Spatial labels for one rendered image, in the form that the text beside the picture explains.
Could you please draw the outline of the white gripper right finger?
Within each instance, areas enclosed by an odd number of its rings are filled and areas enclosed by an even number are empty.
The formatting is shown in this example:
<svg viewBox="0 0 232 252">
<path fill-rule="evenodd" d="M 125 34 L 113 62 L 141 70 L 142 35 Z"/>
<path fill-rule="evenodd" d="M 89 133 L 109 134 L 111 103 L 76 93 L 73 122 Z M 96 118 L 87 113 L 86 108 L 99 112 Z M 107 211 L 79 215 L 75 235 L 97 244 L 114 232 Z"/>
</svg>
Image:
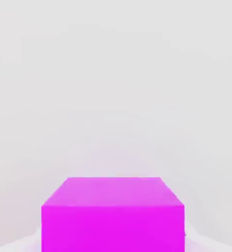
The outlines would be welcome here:
<svg viewBox="0 0 232 252">
<path fill-rule="evenodd" d="M 232 252 L 232 246 L 201 236 L 185 221 L 185 252 Z"/>
</svg>

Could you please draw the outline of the small magenta cube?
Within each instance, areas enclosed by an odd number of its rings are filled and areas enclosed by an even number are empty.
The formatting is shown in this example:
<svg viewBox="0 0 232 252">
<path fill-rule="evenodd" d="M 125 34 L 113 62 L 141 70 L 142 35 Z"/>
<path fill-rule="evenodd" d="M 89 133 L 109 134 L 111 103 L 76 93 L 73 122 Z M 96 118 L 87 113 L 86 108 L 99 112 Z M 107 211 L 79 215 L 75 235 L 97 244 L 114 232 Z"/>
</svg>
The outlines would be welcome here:
<svg viewBox="0 0 232 252">
<path fill-rule="evenodd" d="M 184 204 L 160 178 L 68 178 L 41 207 L 41 252 L 185 252 Z"/>
</svg>

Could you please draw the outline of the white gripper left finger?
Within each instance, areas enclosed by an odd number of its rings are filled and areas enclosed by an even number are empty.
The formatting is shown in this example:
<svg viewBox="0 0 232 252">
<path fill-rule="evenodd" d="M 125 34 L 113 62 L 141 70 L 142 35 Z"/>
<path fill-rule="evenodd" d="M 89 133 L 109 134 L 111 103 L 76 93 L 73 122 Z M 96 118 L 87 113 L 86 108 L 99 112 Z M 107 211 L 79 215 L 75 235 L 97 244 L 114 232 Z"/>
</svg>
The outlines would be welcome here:
<svg viewBox="0 0 232 252">
<path fill-rule="evenodd" d="M 32 235 L 1 246 L 0 252 L 41 252 L 41 228 Z"/>
</svg>

